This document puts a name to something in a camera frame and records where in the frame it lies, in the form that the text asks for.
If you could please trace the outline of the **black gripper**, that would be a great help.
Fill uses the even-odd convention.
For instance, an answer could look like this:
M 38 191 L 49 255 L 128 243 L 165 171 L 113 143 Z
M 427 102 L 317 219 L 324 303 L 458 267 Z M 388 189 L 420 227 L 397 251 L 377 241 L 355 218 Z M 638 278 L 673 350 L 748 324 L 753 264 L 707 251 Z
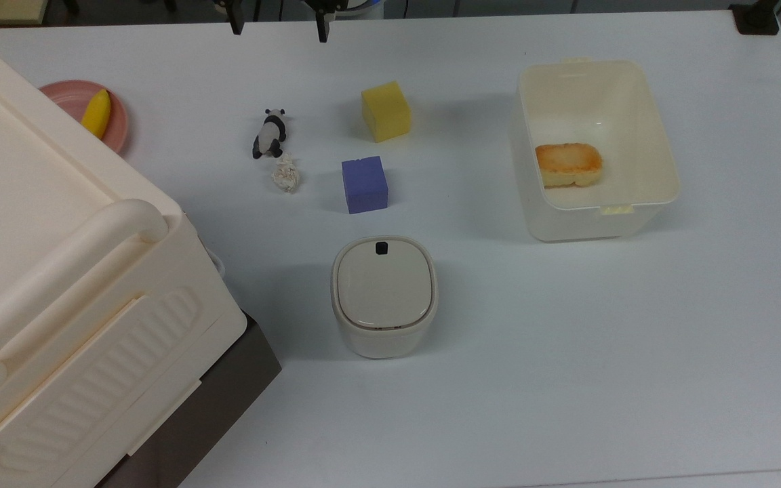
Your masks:
M 302 1 L 302 3 L 306 4 L 309 9 L 312 9 L 315 12 L 319 41 L 320 43 L 327 43 L 329 30 L 329 20 L 327 19 L 327 15 L 329 13 L 338 12 L 338 10 L 347 9 L 348 2 Z M 218 9 L 227 9 L 227 20 L 231 25 L 233 34 L 235 34 L 235 36 L 241 36 L 241 32 L 245 24 L 241 1 L 214 1 L 214 4 Z

